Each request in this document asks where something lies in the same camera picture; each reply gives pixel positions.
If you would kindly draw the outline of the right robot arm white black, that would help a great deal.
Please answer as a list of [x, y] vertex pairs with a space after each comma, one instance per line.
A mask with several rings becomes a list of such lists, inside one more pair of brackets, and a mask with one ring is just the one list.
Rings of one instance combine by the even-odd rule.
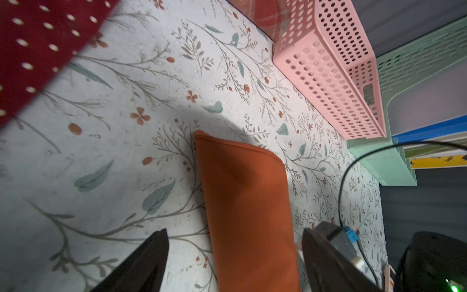
[[396, 292], [465, 292], [467, 244], [436, 232], [417, 232], [396, 269]]

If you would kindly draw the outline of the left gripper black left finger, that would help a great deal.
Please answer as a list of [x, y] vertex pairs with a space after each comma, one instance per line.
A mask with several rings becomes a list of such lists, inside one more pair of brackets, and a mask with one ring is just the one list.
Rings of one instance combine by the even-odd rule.
[[167, 230], [152, 233], [94, 292], [159, 292], [169, 255]]

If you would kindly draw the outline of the dark red polka-dot skirt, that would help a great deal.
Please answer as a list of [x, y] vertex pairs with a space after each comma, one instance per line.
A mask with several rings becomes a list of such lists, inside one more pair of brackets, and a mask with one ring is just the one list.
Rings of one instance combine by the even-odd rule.
[[118, 1], [1, 1], [1, 125], [95, 36]]

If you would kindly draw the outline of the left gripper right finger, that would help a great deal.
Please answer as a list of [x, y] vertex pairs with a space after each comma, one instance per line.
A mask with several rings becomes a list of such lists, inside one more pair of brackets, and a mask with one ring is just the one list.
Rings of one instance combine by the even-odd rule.
[[302, 250], [312, 292], [381, 291], [316, 230], [304, 230]]

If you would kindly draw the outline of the rust orange skirt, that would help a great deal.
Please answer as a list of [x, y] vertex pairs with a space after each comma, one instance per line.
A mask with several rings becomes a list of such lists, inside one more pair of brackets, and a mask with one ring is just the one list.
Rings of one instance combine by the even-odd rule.
[[194, 139], [219, 290], [299, 291], [282, 160], [201, 130]]

